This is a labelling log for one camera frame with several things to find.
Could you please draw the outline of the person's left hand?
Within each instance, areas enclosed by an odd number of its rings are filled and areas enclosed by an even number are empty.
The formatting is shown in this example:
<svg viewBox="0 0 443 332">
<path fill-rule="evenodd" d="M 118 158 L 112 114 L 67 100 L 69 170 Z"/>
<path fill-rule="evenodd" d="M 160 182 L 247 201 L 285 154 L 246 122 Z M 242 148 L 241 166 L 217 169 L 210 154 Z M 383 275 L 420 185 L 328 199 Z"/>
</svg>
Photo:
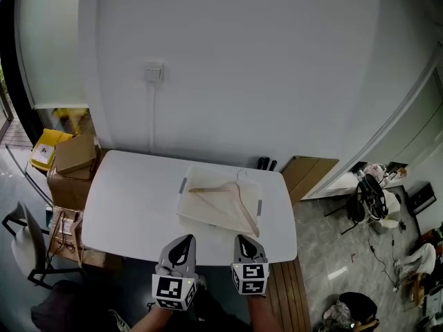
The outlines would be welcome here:
<svg viewBox="0 0 443 332">
<path fill-rule="evenodd" d="M 171 276 L 171 277 L 187 277 L 187 275 L 179 270 L 174 270 L 167 266 L 162 266 L 157 264 L 155 266 L 155 273 L 161 276 Z"/>
</svg>

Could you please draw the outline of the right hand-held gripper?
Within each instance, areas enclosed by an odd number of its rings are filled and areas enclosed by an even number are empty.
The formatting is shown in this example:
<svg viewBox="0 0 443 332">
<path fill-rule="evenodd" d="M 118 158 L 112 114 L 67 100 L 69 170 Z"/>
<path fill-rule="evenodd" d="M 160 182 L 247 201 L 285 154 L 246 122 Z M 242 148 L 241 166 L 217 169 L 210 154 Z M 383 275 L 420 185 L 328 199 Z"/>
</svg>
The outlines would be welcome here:
<svg viewBox="0 0 443 332">
<path fill-rule="evenodd" d="M 269 262 L 263 246 L 256 240 L 241 234 L 235 237 L 234 262 L 230 269 L 235 290 L 240 295 L 266 295 Z"/>
</svg>

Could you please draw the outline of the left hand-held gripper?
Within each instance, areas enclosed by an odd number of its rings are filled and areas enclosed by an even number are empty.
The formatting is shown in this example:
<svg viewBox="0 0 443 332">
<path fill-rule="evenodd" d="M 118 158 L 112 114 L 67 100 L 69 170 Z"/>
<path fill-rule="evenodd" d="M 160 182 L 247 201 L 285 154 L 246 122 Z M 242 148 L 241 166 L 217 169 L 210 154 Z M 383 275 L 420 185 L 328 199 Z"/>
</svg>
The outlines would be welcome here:
<svg viewBox="0 0 443 332">
<path fill-rule="evenodd" d="M 152 297 L 161 308 L 186 311 L 197 292 L 196 239 L 184 235 L 171 241 L 160 254 L 159 264 L 179 270 L 187 277 L 152 275 Z"/>
</svg>

